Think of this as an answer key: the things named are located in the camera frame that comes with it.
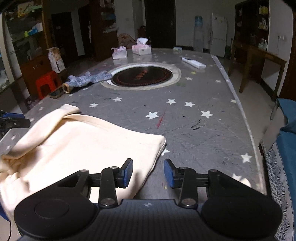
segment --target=wooden table leg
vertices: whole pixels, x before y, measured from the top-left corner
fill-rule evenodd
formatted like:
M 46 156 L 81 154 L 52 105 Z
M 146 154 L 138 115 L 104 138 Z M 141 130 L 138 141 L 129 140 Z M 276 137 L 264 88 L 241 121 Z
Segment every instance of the wooden table leg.
M 281 64 L 281 68 L 279 69 L 279 76 L 278 76 L 278 79 L 276 81 L 276 87 L 274 88 L 274 94 L 272 95 L 272 101 L 274 102 L 276 100 L 276 95 L 277 95 L 277 92 L 279 90 L 279 85 L 281 83 L 281 79 L 283 77 L 283 72 L 284 72 L 284 69 L 285 69 L 285 64 Z
M 251 68 L 251 60 L 252 60 L 252 53 L 250 50 L 248 50 L 247 62 L 246 62 L 246 65 L 244 66 L 244 75 L 242 76 L 242 82 L 241 82 L 241 86 L 239 88 L 240 93 L 243 92 L 244 87 L 246 86 L 246 83 L 248 82 L 247 78 L 248 78 L 248 74 L 249 74 L 250 68 Z
M 232 71 L 233 71 L 235 50 L 236 50 L 236 47 L 234 46 L 234 44 L 232 44 L 230 65 L 229 65 L 229 68 L 228 68 L 228 76 L 230 76 L 232 74 Z

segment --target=wooden table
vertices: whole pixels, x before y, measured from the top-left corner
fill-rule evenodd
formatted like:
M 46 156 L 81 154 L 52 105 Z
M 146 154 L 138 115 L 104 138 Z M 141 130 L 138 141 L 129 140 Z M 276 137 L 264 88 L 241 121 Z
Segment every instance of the wooden table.
M 279 85 L 280 85 L 281 79 L 283 77 L 283 72 L 284 72 L 284 68 L 285 68 L 285 65 L 286 65 L 286 61 L 279 58 L 278 56 L 276 56 L 274 54 L 268 53 L 268 52 L 266 52 L 266 51 L 264 51 L 262 49 L 259 49 L 259 48 L 255 47 L 255 46 L 248 45 L 248 44 L 242 44 L 242 43 L 237 42 L 237 41 L 234 40 L 233 44 L 232 44 L 231 62 L 230 62 L 229 70 L 228 70 L 228 76 L 230 76 L 232 71 L 233 71 L 234 55 L 235 55 L 235 51 L 236 51 L 237 48 L 242 49 L 244 51 L 247 51 L 247 61 L 246 61 L 245 67 L 244 67 L 244 74 L 243 74 L 242 82 L 241 82 L 241 85 L 240 85 L 240 88 L 239 88 L 240 93 L 243 92 L 244 87 L 246 86 L 247 77 L 248 77 L 248 74 L 249 74 L 251 66 L 252 66 L 251 61 L 252 61 L 253 56 L 268 59 L 268 60 L 270 60 L 270 61 L 272 61 L 272 62 L 274 62 L 276 64 L 279 64 L 281 66 L 280 70 L 279 70 L 279 76 L 278 76 L 278 79 L 276 81 L 274 94 L 272 96 L 272 101 L 275 101 L 276 97 L 277 97 L 276 94 L 277 94 L 277 91 L 279 90 Z

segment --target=refrigerator door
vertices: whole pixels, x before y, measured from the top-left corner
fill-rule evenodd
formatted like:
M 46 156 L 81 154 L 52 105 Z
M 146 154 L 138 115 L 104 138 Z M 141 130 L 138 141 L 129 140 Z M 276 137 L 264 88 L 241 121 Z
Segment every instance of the refrigerator door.
M 212 39 L 210 53 L 216 56 L 224 57 L 226 40 Z
M 227 19 L 212 15 L 212 38 L 226 40 L 227 36 Z

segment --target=table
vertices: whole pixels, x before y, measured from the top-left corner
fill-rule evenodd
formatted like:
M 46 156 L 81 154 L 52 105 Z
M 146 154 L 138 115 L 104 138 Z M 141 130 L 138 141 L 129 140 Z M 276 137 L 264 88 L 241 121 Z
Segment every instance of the table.
M 205 71 L 199 72 L 182 62 L 182 56 L 206 64 Z M 141 63 L 142 58 L 128 50 L 126 61 Z M 58 99 L 46 97 L 25 116 L 33 125 L 47 113 L 70 104 L 79 107 L 81 114 L 129 130 L 163 135 L 167 139 L 166 151 L 137 193 L 139 199 L 178 199 L 178 190 L 169 188 L 164 176 L 166 158 L 177 167 L 187 166 L 198 173 L 218 169 L 237 180 L 247 179 L 253 188 L 260 190 L 262 183 L 245 119 L 239 100 L 233 96 L 234 90 L 229 88 L 229 79 L 227 82 L 222 75 L 223 72 L 227 76 L 219 60 L 194 51 L 174 53 L 172 49 L 152 49 L 150 62 L 178 67 L 179 82 L 146 91 L 114 90 L 96 83 L 74 89 Z M 91 74 L 110 71 L 116 63 L 109 58 L 89 71 Z M 146 117 L 149 112 L 157 112 L 158 117 L 149 119 Z M 26 129 L 10 130 L 1 141 L 0 154 L 7 153 L 26 132 Z M 205 189 L 199 190 L 199 198 L 201 203 L 207 199 Z
M 241 85 L 240 85 L 240 88 L 239 88 L 240 93 L 243 92 L 244 87 L 246 86 L 247 77 L 248 77 L 248 74 L 249 74 L 251 66 L 252 66 L 251 61 L 252 61 L 253 56 L 257 56 L 257 57 L 260 57 L 260 58 L 265 58 L 265 59 L 268 59 L 268 60 L 280 65 L 279 76 L 278 76 L 278 79 L 276 81 L 276 86 L 275 86 L 274 93 L 273 93 L 273 96 L 272 96 L 272 101 L 275 101 L 276 97 L 277 97 L 277 92 L 279 90 L 279 85 L 280 85 L 281 79 L 283 77 L 283 72 L 284 72 L 284 68 L 285 68 L 285 65 L 286 65 L 286 61 L 279 58 L 278 56 L 276 56 L 276 55 L 274 55 L 272 53 L 269 53 L 267 51 L 264 51 L 262 49 L 254 47 L 252 45 L 243 44 L 243 43 L 240 43 L 240 42 L 237 42 L 236 40 L 234 40 L 233 44 L 232 44 L 231 62 L 230 62 L 230 66 L 229 66 L 229 69 L 228 69 L 228 76 L 230 76 L 232 71 L 233 71 L 234 55 L 235 55 L 235 51 L 236 51 L 237 48 L 242 49 L 244 51 L 247 51 L 247 61 L 246 61 L 245 67 L 244 67 L 242 82 L 241 82 Z

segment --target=metal screw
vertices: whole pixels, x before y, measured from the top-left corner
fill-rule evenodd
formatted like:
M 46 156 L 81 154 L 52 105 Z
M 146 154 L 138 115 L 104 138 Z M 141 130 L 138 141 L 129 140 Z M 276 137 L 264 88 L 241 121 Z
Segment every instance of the metal screw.
M 112 198 L 104 198 L 102 201 L 101 201 L 101 204 L 104 205 L 104 206 L 111 206 L 115 203 L 115 200 L 112 199 Z
M 181 201 L 181 203 L 185 206 L 193 206 L 196 204 L 196 201 L 192 198 L 185 198 Z

